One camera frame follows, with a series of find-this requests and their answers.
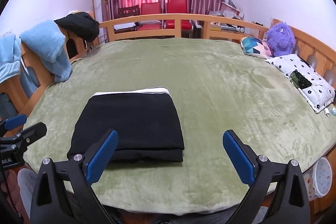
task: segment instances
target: red chair seat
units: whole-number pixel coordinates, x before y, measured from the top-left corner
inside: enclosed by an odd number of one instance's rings
[[[166,29],[174,29],[175,20],[166,20]],[[181,29],[182,30],[191,30],[192,24],[188,20],[181,20]]]
[[[147,30],[160,30],[162,29],[161,24],[149,24],[149,25],[142,25],[137,27],[137,31],[147,31]]]

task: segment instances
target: green blanket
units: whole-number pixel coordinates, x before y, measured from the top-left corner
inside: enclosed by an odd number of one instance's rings
[[[27,126],[42,121],[48,132],[29,146],[26,161],[37,171],[45,157],[66,160],[74,125],[95,92],[168,88],[185,144],[183,163],[109,164],[92,186],[102,204],[182,215],[239,203],[248,186],[223,149],[227,129],[257,154],[284,163],[296,159],[302,170],[336,141],[335,117],[329,132],[323,113],[315,114],[280,71],[244,55],[239,44],[144,39],[95,51],[74,63],[70,79],[50,86],[34,108]]]

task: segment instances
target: purple fuzzy stuffed animal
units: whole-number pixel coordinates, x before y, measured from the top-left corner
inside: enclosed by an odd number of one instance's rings
[[[291,28],[283,22],[271,27],[266,32],[266,43],[274,56],[282,56],[293,53],[295,37]]]

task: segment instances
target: jeans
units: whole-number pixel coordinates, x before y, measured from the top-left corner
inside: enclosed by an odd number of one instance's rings
[[[20,187],[20,195],[25,210],[30,218],[31,202],[36,182],[37,174],[30,169],[21,169],[17,174],[17,183]],[[72,193],[68,193],[68,199],[73,210],[81,212],[77,199]],[[120,211],[116,208],[104,206],[107,213],[117,224],[124,224],[121,220]],[[187,214],[183,216],[161,215],[152,224],[225,224],[230,216],[234,213],[236,206],[224,211],[213,213],[210,215]],[[260,223],[267,212],[267,207],[261,207],[252,224]],[[83,214],[76,214],[76,219],[82,223],[87,223]]]

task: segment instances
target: metal bolt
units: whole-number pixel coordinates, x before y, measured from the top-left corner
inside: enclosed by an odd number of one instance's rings
[[[80,161],[82,158],[83,158],[83,156],[82,156],[81,154],[77,154],[77,155],[75,155],[75,156],[73,157],[73,159],[74,159],[75,161]]]
[[[44,160],[43,160],[43,164],[48,164],[50,162],[50,158],[45,158]]]
[[[298,166],[299,165],[299,163],[296,160],[291,160],[291,164],[293,166]]]
[[[265,161],[268,160],[268,158],[265,155],[260,155],[259,160],[262,161],[262,162],[265,162]]]

